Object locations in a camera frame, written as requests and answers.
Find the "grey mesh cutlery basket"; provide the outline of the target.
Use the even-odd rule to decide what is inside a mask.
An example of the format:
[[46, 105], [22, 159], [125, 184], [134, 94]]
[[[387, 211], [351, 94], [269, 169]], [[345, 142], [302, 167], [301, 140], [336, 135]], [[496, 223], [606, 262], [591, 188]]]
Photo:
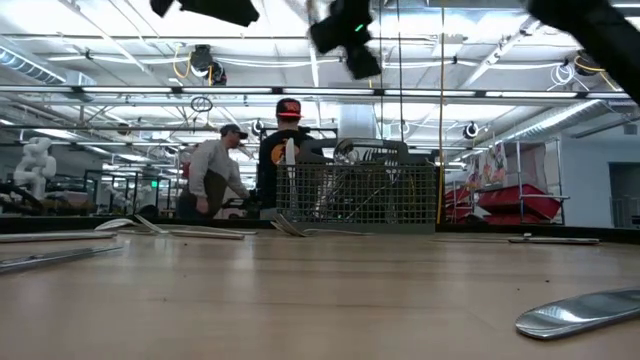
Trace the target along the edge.
[[[359, 153], [354, 164], [334, 161], [334, 148], [342, 140], [334, 138], [306, 141], [295, 165], [278, 166], [275, 215], [300, 229], [432, 233], [437, 220], [435, 164], [410, 154], [401, 141], [347, 139]], [[363, 155], [371, 148], [396, 150], [398, 162], [364, 163]]]

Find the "person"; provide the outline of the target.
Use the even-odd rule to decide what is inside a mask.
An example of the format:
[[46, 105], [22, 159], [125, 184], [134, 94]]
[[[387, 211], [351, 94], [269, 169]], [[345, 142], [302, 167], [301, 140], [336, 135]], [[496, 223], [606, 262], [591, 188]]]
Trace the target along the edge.
[[259, 147], [257, 193], [262, 211], [276, 209], [278, 165], [286, 158], [288, 142], [293, 141], [295, 154], [298, 154], [304, 142], [313, 140], [313, 137], [299, 127], [302, 115], [301, 103], [298, 100], [280, 99], [276, 105], [275, 116], [277, 130], [264, 138]]
[[188, 160], [187, 187], [177, 204], [180, 219], [210, 220], [221, 209], [227, 189], [242, 199], [250, 197], [243, 184], [239, 165], [229, 156], [248, 137], [236, 124], [220, 129], [218, 140], [207, 140], [194, 148]]

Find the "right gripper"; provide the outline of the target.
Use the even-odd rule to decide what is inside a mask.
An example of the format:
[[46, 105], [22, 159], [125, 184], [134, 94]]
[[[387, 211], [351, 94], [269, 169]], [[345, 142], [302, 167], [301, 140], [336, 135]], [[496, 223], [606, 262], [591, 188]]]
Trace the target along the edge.
[[321, 54], [344, 47], [346, 66], [356, 80], [379, 75], [377, 58], [364, 46], [371, 40], [367, 29], [373, 21], [370, 0], [333, 0], [329, 15], [309, 28], [316, 50]]

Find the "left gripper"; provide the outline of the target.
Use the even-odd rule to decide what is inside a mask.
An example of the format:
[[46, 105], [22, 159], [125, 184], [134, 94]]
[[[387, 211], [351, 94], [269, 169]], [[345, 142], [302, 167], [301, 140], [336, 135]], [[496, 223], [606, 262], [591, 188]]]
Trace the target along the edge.
[[235, 25], [248, 27], [260, 15], [251, 0], [178, 0], [182, 11], [216, 18]]

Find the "red plastic bin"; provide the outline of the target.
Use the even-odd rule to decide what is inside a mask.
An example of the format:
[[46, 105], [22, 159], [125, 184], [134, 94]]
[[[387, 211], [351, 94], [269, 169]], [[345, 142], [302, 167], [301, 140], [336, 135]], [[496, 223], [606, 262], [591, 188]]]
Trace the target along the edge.
[[488, 212], [491, 224], [548, 223], [560, 211], [560, 199], [530, 184], [513, 185], [479, 193], [476, 205]]

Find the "metal shelf rack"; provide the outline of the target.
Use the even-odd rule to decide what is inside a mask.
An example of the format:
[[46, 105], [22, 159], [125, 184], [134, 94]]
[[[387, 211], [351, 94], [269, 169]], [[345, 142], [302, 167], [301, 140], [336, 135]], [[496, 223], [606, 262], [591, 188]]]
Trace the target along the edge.
[[[565, 202], [570, 199], [564, 192], [563, 165], [561, 156], [561, 139], [553, 137], [544, 143], [536, 141], [518, 140], [516, 146], [516, 175], [519, 201], [519, 223], [529, 224], [525, 219], [526, 199], [553, 199], [559, 203], [556, 214], [548, 220], [540, 220], [540, 224], [562, 225], [566, 224]], [[540, 151], [544, 151], [540, 163], [542, 174], [527, 172], [522, 153], [526, 153], [526, 164], [533, 163], [531, 168], [538, 169], [536, 161]]]

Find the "colourful poster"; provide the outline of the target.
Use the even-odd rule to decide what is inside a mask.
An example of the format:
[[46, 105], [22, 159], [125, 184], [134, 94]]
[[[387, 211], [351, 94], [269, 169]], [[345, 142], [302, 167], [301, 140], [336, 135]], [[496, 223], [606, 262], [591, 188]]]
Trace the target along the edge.
[[502, 143], [471, 157], [467, 185], [473, 189], [502, 185], [506, 179], [506, 155]]

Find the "black frame workcell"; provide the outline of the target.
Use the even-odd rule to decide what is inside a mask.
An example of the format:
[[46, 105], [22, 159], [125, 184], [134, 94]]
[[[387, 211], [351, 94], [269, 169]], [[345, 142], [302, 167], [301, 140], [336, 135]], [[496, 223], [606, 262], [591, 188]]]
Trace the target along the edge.
[[95, 215], [161, 215], [175, 208], [175, 181], [142, 169], [86, 170], [83, 190]]

